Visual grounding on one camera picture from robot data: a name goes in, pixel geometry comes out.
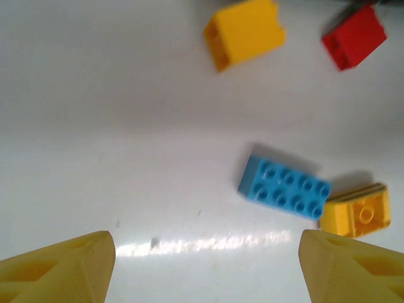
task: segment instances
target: blue toy block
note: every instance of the blue toy block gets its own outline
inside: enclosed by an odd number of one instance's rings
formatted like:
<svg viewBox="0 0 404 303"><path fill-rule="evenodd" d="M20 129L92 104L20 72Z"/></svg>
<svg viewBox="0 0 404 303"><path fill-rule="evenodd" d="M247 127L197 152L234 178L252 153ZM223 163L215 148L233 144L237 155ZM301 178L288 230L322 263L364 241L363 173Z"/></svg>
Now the blue toy block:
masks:
<svg viewBox="0 0 404 303"><path fill-rule="evenodd" d="M318 220L331 193L331 183L251 155L239 192L248 200Z"/></svg>

